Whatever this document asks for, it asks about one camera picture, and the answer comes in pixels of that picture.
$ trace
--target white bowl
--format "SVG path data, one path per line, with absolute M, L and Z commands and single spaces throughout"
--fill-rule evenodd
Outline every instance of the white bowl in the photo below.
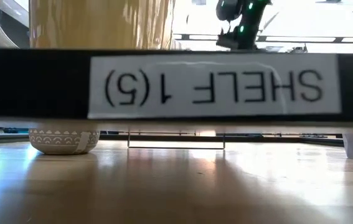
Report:
M 96 147 L 100 131 L 39 128 L 29 130 L 31 145 L 45 154 L 84 154 Z

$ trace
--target shelf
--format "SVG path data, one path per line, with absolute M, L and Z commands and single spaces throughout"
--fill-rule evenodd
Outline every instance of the shelf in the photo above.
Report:
M 279 130 L 280 128 L 288 127 L 296 128 L 321 128 L 324 127 L 326 132 L 334 132 L 342 129 L 353 128 L 353 54 L 341 54 L 341 55 L 328 55 L 328 58 L 335 58 L 336 62 L 333 64 L 332 60 L 318 60 L 317 57 L 323 57 L 324 54 L 264 54 L 248 52 L 191 52 L 191 51 L 104 51 L 104 50 L 0 50 L 0 125 L 2 126 L 13 126 L 17 127 L 31 127 L 37 126 L 42 123 L 51 122 L 75 122 L 78 120 L 83 123 L 91 123 L 102 128 L 116 128 L 121 129 L 134 126 L 147 126 L 152 129 L 161 128 L 169 125 L 170 129 L 178 129 L 181 126 L 187 126 L 189 128 L 208 128 L 208 127 L 231 127 L 229 130 L 233 131 L 238 127 L 241 131 L 244 127 L 251 127 L 252 129 L 263 129 L 267 126 L 273 128 L 266 128 L 267 131 Z M 324 97 L 322 104 L 325 105 L 323 108 L 313 106 L 313 111 L 306 114 L 301 111 L 298 107 L 295 107 L 293 103 L 289 103 L 287 112 L 280 111 L 280 106 L 277 108 L 270 108 L 271 103 L 268 103 L 266 107 L 268 111 L 264 111 L 264 108 L 257 108 L 257 106 L 249 106 L 249 112 L 242 111 L 242 115 L 239 115 L 239 111 L 233 112 L 233 106 L 226 108 L 225 110 L 219 109 L 217 112 L 211 112 L 211 110 L 202 110 L 202 113 L 206 115 L 199 116 L 200 111 L 197 112 L 197 108 L 193 108 L 192 116 L 189 116 L 189 108 L 186 108 L 183 114 L 180 116 L 167 116 L 161 114 L 161 108 L 158 108 L 157 115 L 147 114 L 151 109 L 144 110 L 144 116 L 140 116 L 139 107 L 133 107 L 133 112 L 127 112 L 125 115 L 120 113 L 118 115 L 102 115 L 103 108 L 94 109 L 92 108 L 92 97 L 95 101 L 96 94 L 102 93 L 104 98 L 105 90 L 94 90 L 94 85 L 103 85 L 104 80 L 100 82 L 97 76 L 100 76 L 100 72 L 95 67 L 91 67 L 92 57 L 101 57 L 99 61 L 95 61 L 95 65 L 98 67 L 108 67 L 106 65 L 104 56 L 110 56 L 111 65 L 114 65 L 117 60 L 124 60 L 126 56 L 135 56 L 142 63 L 147 63 L 151 58 L 159 58 L 161 60 L 167 60 L 175 62 L 175 57 L 181 58 L 181 60 L 187 60 L 195 58 L 194 60 L 208 61 L 208 58 L 233 58 L 234 61 L 241 61 L 242 63 L 231 63 L 230 68 L 235 69 L 241 67 L 245 62 L 245 58 L 266 58 L 266 60 L 278 60 L 285 64 L 280 65 L 284 67 L 302 65 L 307 66 L 308 69 L 313 66 L 324 67 L 324 71 L 333 70 L 331 72 L 322 73 L 321 80 L 324 81 L 325 87 L 331 85 L 328 80 L 335 80 L 336 88 L 322 89 L 323 94 L 332 95 L 328 99 L 327 95 Z M 136 67 L 134 60 L 131 61 L 130 67 Z M 223 62 L 222 66 L 225 68 L 229 66 L 227 62 Z M 287 78 L 289 73 L 280 72 L 279 75 L 282 79 Z M 186 76 L 186 74 L 180 74 L 182 81 L 170 82 L 168 89 L 178 90 L 185 88 L 184 86 L 190 85 L 189 82 L 194 82 L 194 74 L 190 74 L 192 80 Z M 219 92 L 221 95 L 224 93 L 231 94 L 231 76 L 229 76 L 230 83 L 221 84 Z M 229 103 L 225 103 L 226 100 L 221 99 L 223 103 L 219 106 L 227 106 Z M 303 108 L 311 106 L 310 103 L 302 104 Z M 108 114 L 112 111 L 119 113 L 120 109 L 108 110 Z M 175 112 L 169 111 L 170 113 L 178 113 L 179 109 L 176 108 Z

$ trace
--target wooden floor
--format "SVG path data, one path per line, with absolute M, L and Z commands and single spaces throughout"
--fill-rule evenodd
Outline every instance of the wooden floor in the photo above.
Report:
M 0 223 L 353 223 L 353 160 L 305 144 L 101 141 L 81 156 L 0 144 Z

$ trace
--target white label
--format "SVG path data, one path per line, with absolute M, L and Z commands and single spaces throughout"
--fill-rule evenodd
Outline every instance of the white label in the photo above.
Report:
M 89 137 L 90 137 L 90 133 L 85 132 L 85 131 L 83 131 L 81 133 L 81 138 L 79 140 L 77 149 L 75 150 L 74 153 L 81 153 L 82 151 L 84 151 L 87 148 Z
M 336 114 L 335 54 L 92 57 L 88 118 Z

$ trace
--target metal frame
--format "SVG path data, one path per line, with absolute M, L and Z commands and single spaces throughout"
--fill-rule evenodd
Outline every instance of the metal frame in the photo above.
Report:
M 162 141 L 162 142 L 220 142 L 215 141 L 219 139 L 217 137 L 208 136 L 135 136 L 139 138 L 139 141 Z M 305 144 L 316 144 L 321 146 L 337 146 L 344 147 L 344 142 L 342 138 L 329 139 L 329 138 L 281 138 L 281 137 L 238 137 L 238 136 L 226 136 L 225 141 L 228 142 L 255 142 L 255 143 L 305 143 Z M 112 135 L 112 134 L 101 134 L 100 140 L 102 141 L 127 141 L 127 135 Z M 0 143 L 10 143 L 10 142 L 26 142 L 29 141 L 28 134 L 0 134 Z
M 188 41 L 217 41 L 217 34 L 174 34 L 179 35 L 180 38 L 175 40 L 188 40 Z M 309 40 L 268 40 L 268 38 L 309 38 Z M 312 38 L 334 38 L 333 41 L 313 41 Z M 255 43 L 296 43 L 296 44 L 353 44 L 353 41 L 344 41 L 344 39 L 353 39 L 353 37 L 329 36 L 329 37 L 305 37 L 305 36 L 280 36 L 280 35 L 258 35 Z
M 222 147 L 154 147 L 154 146 L 131 146 L 131 132 L 128 131 L 128 148 L 129 149 L 221 149 L 224 150 L 226 148 L 226 134 L 223 134 L 223 146 Z
M 179 136 L 182 136 L 182 134 L 194 134 L 194 136 L 197 136 L 197 131 L 194 131 L 194 133 L 187 133 L 187 132 L 181 132 L 179 131 L 177 132 L 158 132 L 158 131 L 145 131 L 145 132 L 141 132 L 141 131 L 120 131 L 119 133 L 137 133 L 139 135 L 141 135 L 141 133 L 144 134 L 179 134 Z

